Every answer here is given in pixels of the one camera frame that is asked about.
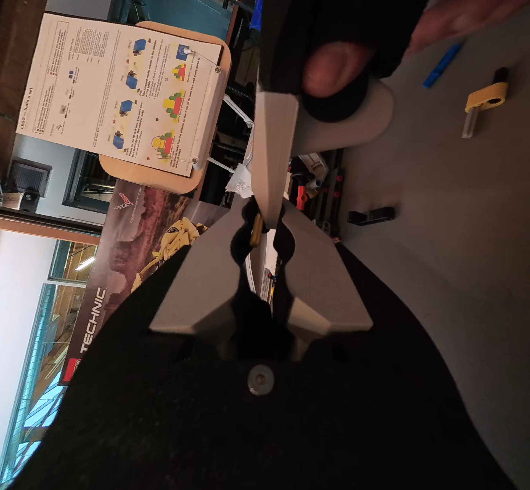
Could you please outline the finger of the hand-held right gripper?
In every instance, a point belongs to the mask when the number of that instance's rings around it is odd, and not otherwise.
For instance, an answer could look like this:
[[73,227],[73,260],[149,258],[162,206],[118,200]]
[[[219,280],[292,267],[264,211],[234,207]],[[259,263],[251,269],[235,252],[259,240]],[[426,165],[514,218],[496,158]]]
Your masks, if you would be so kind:
[[275,229],[296,128],[296,96],[258,91],[252,153],[252,191],[267,228]]

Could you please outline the printed task sheet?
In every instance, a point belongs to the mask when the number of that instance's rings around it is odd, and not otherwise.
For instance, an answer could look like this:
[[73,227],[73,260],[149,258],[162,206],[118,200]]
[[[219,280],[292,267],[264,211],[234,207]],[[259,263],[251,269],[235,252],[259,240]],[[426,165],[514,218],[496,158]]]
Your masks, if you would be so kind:
[[223,52],[215,37],[45,12],[17,133],[191,178],[213,138]]

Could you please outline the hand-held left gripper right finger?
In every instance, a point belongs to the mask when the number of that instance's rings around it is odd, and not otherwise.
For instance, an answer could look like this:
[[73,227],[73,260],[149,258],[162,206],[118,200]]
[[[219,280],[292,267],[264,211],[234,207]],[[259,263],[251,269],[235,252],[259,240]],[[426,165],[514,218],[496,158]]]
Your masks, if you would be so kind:
[[290,356],[301,360],[324,337],[367,332],[373,321],[331,238],[284,200],[274,248],[281,261],[275,316],[294,335]]

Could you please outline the Corvette set box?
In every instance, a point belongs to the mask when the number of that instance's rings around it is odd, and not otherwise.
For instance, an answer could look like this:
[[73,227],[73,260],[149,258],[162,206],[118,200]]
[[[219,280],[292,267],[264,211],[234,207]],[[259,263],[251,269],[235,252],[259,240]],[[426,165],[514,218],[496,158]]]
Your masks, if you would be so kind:
[[70,383],[90,344],[123,301],[227,212],[160,189],[116,182],[59,385]]

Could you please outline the lego car chassis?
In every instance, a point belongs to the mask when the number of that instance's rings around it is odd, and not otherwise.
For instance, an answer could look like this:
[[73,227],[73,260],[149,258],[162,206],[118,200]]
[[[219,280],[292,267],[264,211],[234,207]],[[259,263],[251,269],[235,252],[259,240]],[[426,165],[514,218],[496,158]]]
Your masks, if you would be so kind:
[[290,159],[283,196],[333,243],[341,242],[339,211],[345,179],[344,149]]

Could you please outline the blue lego axle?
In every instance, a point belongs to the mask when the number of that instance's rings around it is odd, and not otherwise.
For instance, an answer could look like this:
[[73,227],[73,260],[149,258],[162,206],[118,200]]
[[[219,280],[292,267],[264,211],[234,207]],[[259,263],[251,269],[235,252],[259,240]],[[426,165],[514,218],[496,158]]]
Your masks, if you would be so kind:
[[442,58],[436,64],[434,69],[430,71],[430,73],[424,80],[422,85],[425,89],[431,88],[435,84],[435,82],[442,76],[442,74],[446,71],[450,63],[459,54],[464,44],[465,44],[464,41],[455,43],[447,50],[447,52],[442,56]]

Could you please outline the yellow lego connector grey axle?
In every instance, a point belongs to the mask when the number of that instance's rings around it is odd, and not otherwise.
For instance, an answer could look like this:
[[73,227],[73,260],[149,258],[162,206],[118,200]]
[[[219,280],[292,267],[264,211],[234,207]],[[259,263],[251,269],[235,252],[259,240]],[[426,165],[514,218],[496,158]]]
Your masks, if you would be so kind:
[[494,73],[492,84],[477,90],[467,98],[465,121],[462,131],[463,139],[474,135],[478,115],[481,111],[502,105],[507,99],[509,69],[501,67]]

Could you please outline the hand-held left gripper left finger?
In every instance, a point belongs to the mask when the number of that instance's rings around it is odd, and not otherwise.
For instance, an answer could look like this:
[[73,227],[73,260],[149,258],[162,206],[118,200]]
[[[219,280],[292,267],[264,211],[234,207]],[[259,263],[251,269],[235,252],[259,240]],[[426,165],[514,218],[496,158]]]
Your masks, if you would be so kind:
[[256,210],[236,197],[226,215],[190,248],[149,325],[149,354],[181,360],[195,343],[221,359],[240,356],[238,321],[261,303],[247,269]]

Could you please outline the black angled lego piece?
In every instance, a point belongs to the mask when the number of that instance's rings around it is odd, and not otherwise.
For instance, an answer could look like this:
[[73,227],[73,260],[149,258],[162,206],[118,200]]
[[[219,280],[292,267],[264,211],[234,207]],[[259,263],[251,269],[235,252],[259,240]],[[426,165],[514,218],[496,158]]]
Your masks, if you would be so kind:
[[365,213],[358,211],[349,211],[347,215],[347,222],[355,226],[369,226],[372,224],[384,223],[392,221],[396,218],[396,209],[394,207],[386,206],[377,208]]

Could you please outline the white torn paper bag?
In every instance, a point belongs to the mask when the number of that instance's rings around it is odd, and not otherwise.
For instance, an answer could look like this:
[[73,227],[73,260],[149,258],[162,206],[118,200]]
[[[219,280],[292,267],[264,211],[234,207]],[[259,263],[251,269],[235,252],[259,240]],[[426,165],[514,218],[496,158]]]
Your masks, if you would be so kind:
[[239,164],[227,183],[225,191],[235,193],[243,199],[247,199],[254,195],[251,185],[252,175],[250,170],[243,164]]

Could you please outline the person's right hand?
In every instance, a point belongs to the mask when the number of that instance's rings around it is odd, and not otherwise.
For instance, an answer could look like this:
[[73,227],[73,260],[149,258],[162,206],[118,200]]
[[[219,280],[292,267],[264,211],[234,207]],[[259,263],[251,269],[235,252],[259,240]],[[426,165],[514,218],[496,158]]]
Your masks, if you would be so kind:
[[[529,0],[439,0],[423,13],[406,55],[501,23],[528,3]],[[361,74],[374,51],[352,42],[325,44],[305,64],[303,91],[316,98],[339,93]]]

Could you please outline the black wall speaker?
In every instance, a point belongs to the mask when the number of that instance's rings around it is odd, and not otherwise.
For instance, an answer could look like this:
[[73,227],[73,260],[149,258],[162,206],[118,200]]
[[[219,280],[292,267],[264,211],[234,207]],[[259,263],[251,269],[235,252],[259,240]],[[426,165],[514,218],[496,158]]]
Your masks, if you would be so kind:
[[14,158],[2,186],[1,206],[36,214],[40,200],[47,194],[51,173],[50,165]]

